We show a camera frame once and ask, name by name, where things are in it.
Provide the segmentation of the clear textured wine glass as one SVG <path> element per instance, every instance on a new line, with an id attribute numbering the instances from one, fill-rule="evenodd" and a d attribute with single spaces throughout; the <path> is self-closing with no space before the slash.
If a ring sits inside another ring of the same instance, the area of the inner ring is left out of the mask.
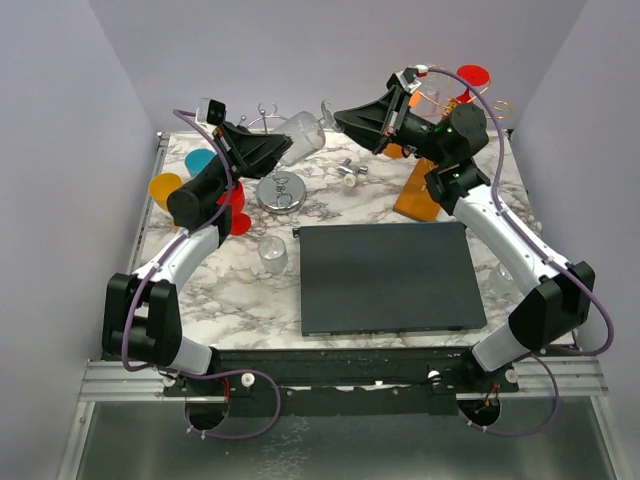
<path id="1" fill-rule="evenodd" d="M 328 130 L 336 133 L 343 131 L 335 119 L 335 109 L 329 101 L 324 100 L 321 103 L 321 113 L 321 117 L 316 118 L 308 111 L 301 111 L 273 130 L 273 133 L 286 135 L 292 141 L 292 145 L 279 160 L 281 167 L 293 166 L 323 149 Z"/>

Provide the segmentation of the blue plastic wine glass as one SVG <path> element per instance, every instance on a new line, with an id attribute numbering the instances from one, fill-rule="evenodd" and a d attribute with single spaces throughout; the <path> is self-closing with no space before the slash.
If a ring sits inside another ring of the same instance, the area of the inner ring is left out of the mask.
<path id="1" fill-rule="evenodd" d="M 217 154 L 213 150 L 205 148 L 190 151 L 184 159 L 184 165 L 190 178 L 197 177 L 216 157 Z"/>

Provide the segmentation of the clear ribbed wine glass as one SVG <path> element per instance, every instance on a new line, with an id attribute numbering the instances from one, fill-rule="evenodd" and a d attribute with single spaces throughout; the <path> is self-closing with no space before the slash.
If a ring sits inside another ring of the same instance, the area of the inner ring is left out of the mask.
<path id="1" fill-rule="evenodd" d="M 258 244 L 258 255 L 265 270 L 273 275 L 286 271 L 288 253 L 284 240 L 278 236 L 267 236 Z"/>

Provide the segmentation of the yellow plastic wine glass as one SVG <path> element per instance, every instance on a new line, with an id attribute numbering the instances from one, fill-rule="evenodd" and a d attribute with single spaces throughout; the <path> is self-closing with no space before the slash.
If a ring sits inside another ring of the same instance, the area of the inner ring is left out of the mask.
<path id="1" fill-rule="evenodd" d="M 183 185 L 182 178 L 171 172 L 161 173 L 155 176 L 148 185 L 148 193 L 154 203 L 161 209 L 162 213 L 171 221 L 175 230 L 179 227 L 175 224 L 172 215 L 169 213 L 167 202 L 169 195 L 178 190 Z"/>

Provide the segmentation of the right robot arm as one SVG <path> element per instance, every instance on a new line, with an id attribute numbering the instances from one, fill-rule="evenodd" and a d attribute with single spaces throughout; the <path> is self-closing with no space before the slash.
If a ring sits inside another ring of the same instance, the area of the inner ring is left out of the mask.
<path id="1" fill-rule="evenodd" d="M 595 273 L 547 246 L 501 201 L 474 161 L 489 141 L 484 112 L 463 103 L 433 124 L 412 113 L 410 96 L 392 86 L 378 100 L 333 118 L 347 137 L 377 154 L 397 144 L 435 164 L 425 181 L 431 198 L 470 229 L 511 274 L 524 298 L 505 325 L 475 344 L 460 379 L 480 392 L 496 370 L 549 344 L 587 319 Z"/>

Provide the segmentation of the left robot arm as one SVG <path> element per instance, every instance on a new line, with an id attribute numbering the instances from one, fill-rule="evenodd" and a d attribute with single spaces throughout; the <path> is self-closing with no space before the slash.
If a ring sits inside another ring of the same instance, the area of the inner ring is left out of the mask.
<path id="1" fill-rule="evenodd" d="M 176 235 L 149 262 L 107 283 L 102 348 L 131 371 L 156 366 L 187 374 L 197 393 L 209 395 L 220 387 L 222 372 L 213 348 L 183 335 L 178 294 L 229 236 L 234 186 L 270 174 L 293 141 L 227 121 L 204 137 L 215 158 L 167 199 Z"/>

